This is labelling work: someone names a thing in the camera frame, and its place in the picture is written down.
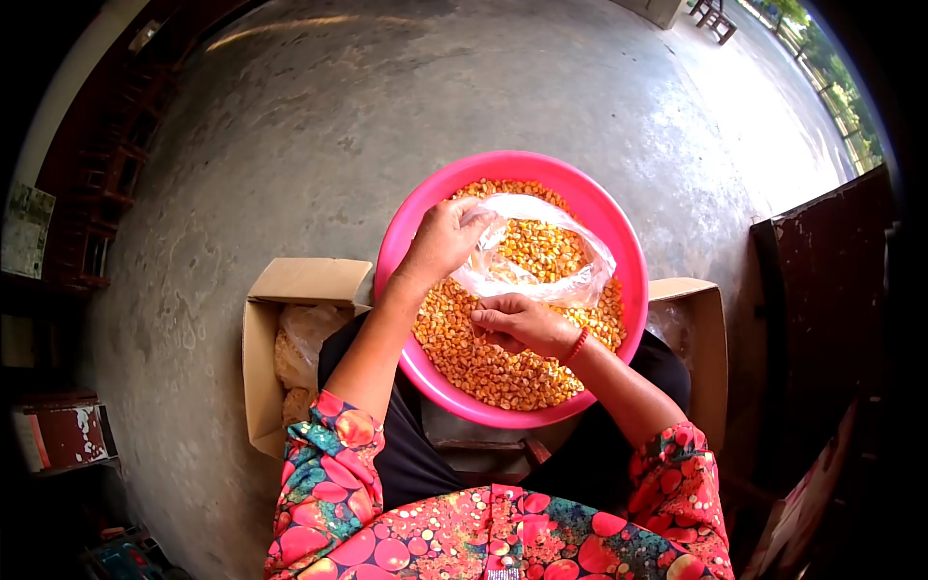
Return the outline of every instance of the sunlight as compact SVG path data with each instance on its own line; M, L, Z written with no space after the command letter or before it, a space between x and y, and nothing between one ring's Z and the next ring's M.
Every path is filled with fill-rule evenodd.
M235 32L234 34L229 34L228 36L217 40L206 49L206 52L212 52L216 48L219 48L222 45L227 45L232 41L254 36L255 34L261 34L263 32L282 32L291 31L298 28L315 28L319 26L328 26L330 24L356 22L361 19L367 19L367 17L362 17L357 14L342 14L341 16L320 16L313 19L300 19L290 22L276 22L274 24L265 24L264 26L255 26L254 28L249 28L246 31ZM377 16L371 18L371 20L387 24L413 24L416 22L412 19L401 19L397 18L396 16Z

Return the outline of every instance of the wooden bench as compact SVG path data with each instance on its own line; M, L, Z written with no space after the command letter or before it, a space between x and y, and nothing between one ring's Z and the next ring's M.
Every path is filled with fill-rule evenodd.
M719 46L728 42L728 39L738 30L738 27L725 16L722 3L723 0L718 0L718 8L716 8L713 6L713 0L698 0L696 6L690 11L690 16L696 16L697 13L702 14L702 18L696 23L696 28L702 28L708 22L709 30L718 34ZM719 26L725 26L724 33L718 30Z

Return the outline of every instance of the clear plastic bag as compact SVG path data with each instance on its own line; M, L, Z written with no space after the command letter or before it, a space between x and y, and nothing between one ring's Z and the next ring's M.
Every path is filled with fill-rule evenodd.
M319 351L322 342L344 326L334 306L298 306L287 304L280 313L280 328L286 340L277 337L275 373L284 387L318 391Z
M690 314L680 304L652 303L648 307L645 328L664 341L680 357L689 372L693 370L693 339L690 332Z
M593 232L544 200L511 193L497 193L482 200L461 217L461 224L465 226L485 213L496 213L498 217L480 236L470 259L452 272L451 277L461 287L482 298L519 292L538 302L564 308L592 308L599 303L602 288L615 272L615 259ZM541 282L496 251L506 236L509 219L538 220L576 232L586 244L587 264L556 282Z

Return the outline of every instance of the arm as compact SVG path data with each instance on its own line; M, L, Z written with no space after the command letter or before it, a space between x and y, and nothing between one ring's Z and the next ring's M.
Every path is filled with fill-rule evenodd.
M511 353L530 348L565 358L581 330L521 294L481 300L471 313L474 333ZM705 436L660 389L587 339L568 367L602 402L638 451L629 473L635 485L629 519L678 542L719 578L733 578L718 498L718 469Z
M471 314L478 332L511 353L530 348L542 356L565 358L580 338L566 318L521 294L481 300ZM639 375L596 339L588 339L568 367L606 407L635 448L686 415L670 397Z
M415 279L391 276L348 352L332 371L326 391L383 421L400 352L428 291Z
M383 493L374 457L406 336L429 288L464 263L494 216L464 227L477 203L443 201L422 219L409 252L377 305L310 407L310 419L287 429L283 490L264 577L287 580L321 560L380 515Z
M655 433L687 420L670 397L596 339L588 339L567 366L606 407L635 449Z
M326 391L383 421L403 344L429 289L467 260L494 216L466 226L460 218L476 198L442 201L428 210L403 262L351 347L326 383Z

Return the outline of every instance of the red floral sleeve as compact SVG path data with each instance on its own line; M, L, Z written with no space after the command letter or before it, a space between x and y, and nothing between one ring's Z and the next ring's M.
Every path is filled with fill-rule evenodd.
M632 457L629 520L681 544L719 578L733 578L718 499L718 467L689 421L659 433Z
M292 578L380 515L383 491L374 456L383 426L323 391L310 419L290 425L277 499L274 543L264 577Z

